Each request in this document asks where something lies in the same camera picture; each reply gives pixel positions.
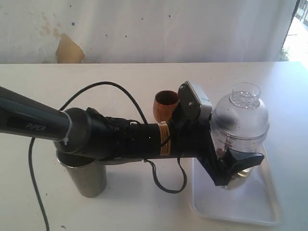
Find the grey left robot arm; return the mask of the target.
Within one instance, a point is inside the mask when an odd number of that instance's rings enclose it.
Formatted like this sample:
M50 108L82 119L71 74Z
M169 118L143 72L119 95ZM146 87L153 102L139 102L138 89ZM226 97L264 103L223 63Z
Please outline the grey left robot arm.
M6 88L0 90L0 130L54 142L66 157L97 160L107 165L154 159L195 157L214 184L231 180L230 164L220 160L210 136L209 119L190 118L193 108L177 102L165 125L107 117L93 108L59 110Z

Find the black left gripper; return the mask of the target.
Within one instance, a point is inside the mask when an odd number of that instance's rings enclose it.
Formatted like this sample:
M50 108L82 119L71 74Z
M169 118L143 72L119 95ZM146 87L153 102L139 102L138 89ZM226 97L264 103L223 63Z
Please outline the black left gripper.
M245 153L228 149L223 157L227 171L216 155L210 134L211 115L202 119L189 119L183 107L178 104L168 122L171 132L171 154L183 158L196 158L215 186L226 186L230 181L228 173L258 166L262 153Z

